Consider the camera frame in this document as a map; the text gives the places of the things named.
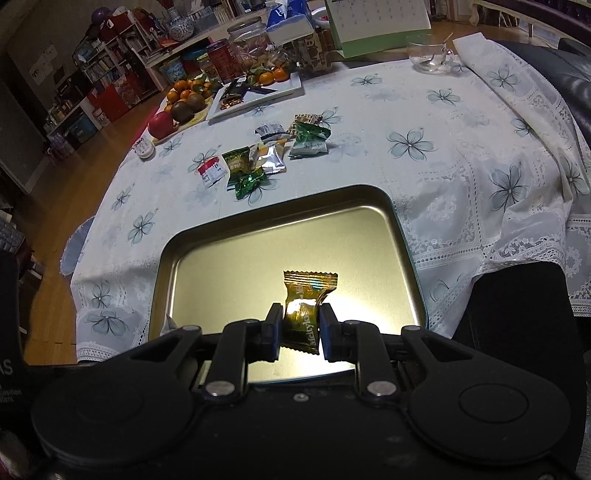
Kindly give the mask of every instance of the glass mug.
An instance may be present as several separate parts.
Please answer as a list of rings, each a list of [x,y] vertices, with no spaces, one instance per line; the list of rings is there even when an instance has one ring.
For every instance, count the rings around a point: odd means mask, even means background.
[[[453,58],[453,52],[442,42],[434,35],[410,35],[407,37],[408,58],[419,70],[434,72],[445,64],[447,56]]]

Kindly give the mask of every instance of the glass jar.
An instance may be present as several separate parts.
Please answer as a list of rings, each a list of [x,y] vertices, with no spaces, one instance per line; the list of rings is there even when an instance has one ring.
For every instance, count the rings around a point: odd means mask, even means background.
[[[213,82],[214,80],[217,80],[218,82],[222,81],[219,74],[217,73],[216,66],[213,64],[207,53],[197,57],[197,64],[199,65],[201,71],[207,75],[207,79],[210,82]]]
[[[269,68],[268,50],[269,46],[272,48],[273,43],[269,40],[266,29],[261,17],[228,28],[228,40],[245,73],[252,72],[258,67]]]

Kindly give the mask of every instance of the snack package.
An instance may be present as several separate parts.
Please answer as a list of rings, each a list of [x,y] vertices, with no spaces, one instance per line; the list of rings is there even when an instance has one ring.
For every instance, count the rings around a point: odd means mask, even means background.
[[[233,190],[238,182],[238,179],[251,172],[251,165],[249,162],[249,147],[237,148],[230,152],[222,154],[223,159],[230,170],[230,178],[228,179],[228,190]]]
[[[319,307],[336,289],[336,273],[283,272],[287,298],[282,346],[319,354]]]
[[[267,175],[265,175],[262,168],[258,168],[253,172],[242,175],[234,187],[236,190],[236,200],[242,200],[266,178]]]
[[[212,157],[206,160],[201,165],[199,165],[197,171],[201,175],[205,188],[212,186],[227,172],[227,170],[222,166],[219,157]]]
[[[290,138],[296,137],[296,122],[304,122],[305,124],[313,124],[317,125],[320,122],[321,115],[316,115],[315,113],[301,113],[296,115],[294,118],[293,123],[287,129],[287,133],[289,133]]]
[[[263,143],[271,142],[273,140],[282,140],[289,138],[289,134],[283,129],[280,124],[261,125],[255,128],[255,133],[261,136]]]
[[[326,139],[330,137],[330,130],[320,125],[295,123],[295,143],[291,147],[290,158],[313,157],[327,153]]]
[[[262,168],[267,175],[285,171],[283,154],[286,139],[276,140],[269,143],[259,143],[251,147],[251,165],[254,168]]]

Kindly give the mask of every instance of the white candy wrapper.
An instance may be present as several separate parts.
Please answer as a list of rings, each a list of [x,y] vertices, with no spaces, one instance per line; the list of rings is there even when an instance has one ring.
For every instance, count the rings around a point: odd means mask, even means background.
[[[289,133],[285,131],[281,124],[261,125],[255,128],[255,133],[261,136],[263,143],[269,143],[275,140],[287,139],[290,137]]]
[[[204,161],[197,168],[197,171],[201,175],[206,188],[212,186],[228,172],[225,164],[220,161],[219,157],[212,157]]]

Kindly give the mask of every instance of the white tablecloth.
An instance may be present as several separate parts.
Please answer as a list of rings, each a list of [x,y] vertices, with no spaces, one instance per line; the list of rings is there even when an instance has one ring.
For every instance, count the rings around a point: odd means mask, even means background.
[[[455,43],[472,70],[425,74],[397,61],[339,71],[305,82],[304,96],[192,127],[148,162],[130,152],[73,276],[78,359],[146,340],[158,261],[176,233],[358,183],[392,198],[436,332],[453,334],[482,274],[531,261],[561,265],[576,313],[589,314],[589,149],[527,63],[480,34]],[[253,144],[256,127],[288,127],[297,113],[322,113],[327,155],[287,160],[287,172],[243,201],[225,179],[206,189],[195,175],[202,159]]]

